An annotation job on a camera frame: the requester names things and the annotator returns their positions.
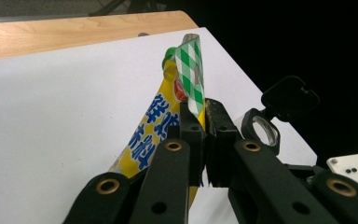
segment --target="wooden table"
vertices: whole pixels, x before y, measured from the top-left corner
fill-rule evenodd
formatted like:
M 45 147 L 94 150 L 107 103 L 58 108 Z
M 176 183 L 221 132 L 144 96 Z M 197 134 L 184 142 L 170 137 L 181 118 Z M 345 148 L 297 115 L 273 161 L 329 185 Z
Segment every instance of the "wooden table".
M 0 22 L 0 59 L 193 28 L 183 11 Z

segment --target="white paper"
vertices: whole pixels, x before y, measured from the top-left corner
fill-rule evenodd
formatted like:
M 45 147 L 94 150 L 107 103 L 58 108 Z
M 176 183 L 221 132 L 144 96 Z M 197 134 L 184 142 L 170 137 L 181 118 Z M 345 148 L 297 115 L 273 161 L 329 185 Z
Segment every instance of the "white paper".
M 262 92 L 205 28 L 0 60 L 0 223 L 62 223 L 78 193 L 128 144 L 163 79 L 166 49 L 199 34 L 205 95 L 233 120 Z M 314 165 L 290 124 L 282 162 Z M 201 188 L 189 223 L 238 223 L 226 189 Z

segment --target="wooden surface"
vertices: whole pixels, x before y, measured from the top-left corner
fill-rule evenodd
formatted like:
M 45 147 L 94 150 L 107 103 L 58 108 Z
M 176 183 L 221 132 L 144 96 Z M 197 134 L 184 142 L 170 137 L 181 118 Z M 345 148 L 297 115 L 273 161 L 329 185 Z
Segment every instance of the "wooden surface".
M 0 22 L 0 59 L 193 28 L 183 11 Z

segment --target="black background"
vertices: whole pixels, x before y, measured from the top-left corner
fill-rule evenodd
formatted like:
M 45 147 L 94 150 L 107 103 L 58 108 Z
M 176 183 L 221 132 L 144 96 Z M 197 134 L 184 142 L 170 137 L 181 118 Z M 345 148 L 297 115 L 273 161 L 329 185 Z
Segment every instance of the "black background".
M 297 76 L 318 94 L 318 107 L 291 122 L 317 165 L 358 153 L 358 0 L 180 0 L 166 8 L 177 9 L 206 27 L 261 91 Z

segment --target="green and white checkered pattern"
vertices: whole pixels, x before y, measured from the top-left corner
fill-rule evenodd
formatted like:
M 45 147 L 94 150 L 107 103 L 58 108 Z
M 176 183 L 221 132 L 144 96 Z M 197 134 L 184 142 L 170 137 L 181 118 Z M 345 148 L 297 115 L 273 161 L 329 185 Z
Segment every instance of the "green and white checkered pattern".
M 182 45 L 176 48 L 175 62 L 178 68 L 179 78 L 182 81 L 185 93 L 188 97 L 188 108 L 197 118 L 204 107 L 202 57 L 199 35 L 185 35 Z

